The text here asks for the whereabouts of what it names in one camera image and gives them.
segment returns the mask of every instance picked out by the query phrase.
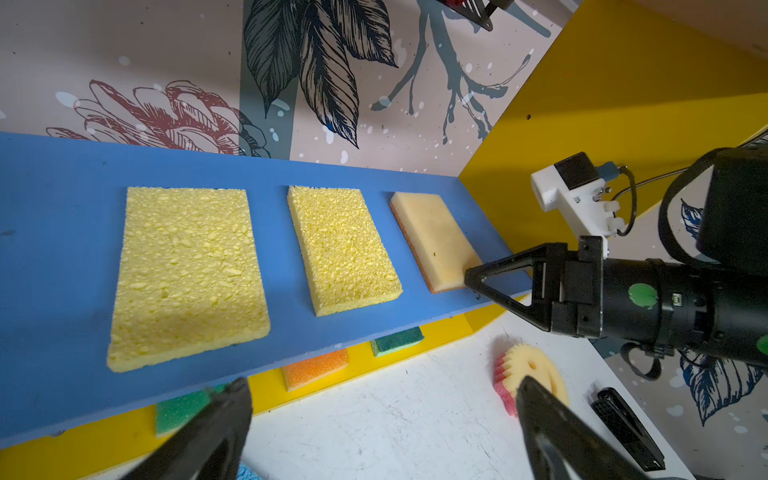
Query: yellow shelf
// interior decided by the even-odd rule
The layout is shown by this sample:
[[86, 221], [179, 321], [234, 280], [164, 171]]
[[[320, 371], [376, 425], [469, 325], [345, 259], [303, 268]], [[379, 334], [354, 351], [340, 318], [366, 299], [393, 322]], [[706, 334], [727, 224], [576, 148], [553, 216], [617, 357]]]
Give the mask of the yellow shelf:
[[[287, 392], [280, 369], [248, 379], [257, 415], [315, 392], [375, 372], [385, 366], [469, 336], [503, 310], [484, 309], [422, 326], [424, 340], [416, 346], [376, 358], [369, 342], [348, 348], [349, 366], [302, 389]], [[154, 434], [154, 406], [70, 429], [59, 437], [44, 437], [0, 451], [0, 476], [74, 480], [128, 462], [157, 449], [170, 437]]]

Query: blue shelf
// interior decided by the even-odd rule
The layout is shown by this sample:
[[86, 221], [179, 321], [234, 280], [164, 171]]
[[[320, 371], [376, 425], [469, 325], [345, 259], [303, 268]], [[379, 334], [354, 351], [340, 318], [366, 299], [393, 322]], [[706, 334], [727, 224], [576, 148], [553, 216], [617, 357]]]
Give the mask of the blue shelf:
[[[359, 188], [402, 281], [395, 301], [316, 317], [289, 185]], [[126, 373], [106, 363], [127, 187], [247, 191], [270, 334]], [[389, 209], [440, 194], [484, 262], [509, 255], [455, 177], [0, 134], [0, 448], [486, 306], [433, 295]], [[530, 290], [524, 273], [510, 294]]]

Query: white table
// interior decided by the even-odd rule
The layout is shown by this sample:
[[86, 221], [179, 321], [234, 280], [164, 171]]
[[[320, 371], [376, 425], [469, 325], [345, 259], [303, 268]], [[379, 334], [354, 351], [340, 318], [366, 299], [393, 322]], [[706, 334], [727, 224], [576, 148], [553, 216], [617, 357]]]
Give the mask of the white table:
[[[492, 388], [494, 359], [518, 342], [552, 358], [571, 410], [631, 460], [589, 405], [607, 386], [624, 397], [664, 454], [667, 470], [651, 478], [694, 479], [588, 340], [544, 333], [511, 313], [452, 345], [254, 417], [242, 460], [265, 480], [532, 478], [520, 424]], [[132, 465], [95, 478], [119, 478]]]

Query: dark green sponge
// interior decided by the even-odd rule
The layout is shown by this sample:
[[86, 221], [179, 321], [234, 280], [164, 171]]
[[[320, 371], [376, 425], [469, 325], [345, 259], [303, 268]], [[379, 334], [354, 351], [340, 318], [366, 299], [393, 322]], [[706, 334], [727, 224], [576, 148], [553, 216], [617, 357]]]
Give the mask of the dark green sponge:
[[[226, 385], [213, 387], [222, 393]], [[195, 392], [175, 399], [160, 402], [155, 406], [154, 434], [158, 437], [180, 429], [210, 403], [208, 392]]]
[[417, 326], [392, 335], [383, 336], [380, 339], [371, 340], [374, 356], [384, 356], [407, 349], [424, 340], [422, 329]]

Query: green sticker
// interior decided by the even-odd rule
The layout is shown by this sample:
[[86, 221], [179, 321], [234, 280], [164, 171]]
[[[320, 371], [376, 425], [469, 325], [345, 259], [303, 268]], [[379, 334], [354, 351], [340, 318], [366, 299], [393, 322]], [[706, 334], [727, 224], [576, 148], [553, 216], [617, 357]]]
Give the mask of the green sticker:
[[757, 339], [757, 349], [768, 355], [768, 335], [763, 335]]
[[656, 305], [658, 298], [656, 289], [647, 283], [635, 283], [629, 287], [629, 300], [637, 306], [645, 306], [650, 310]]

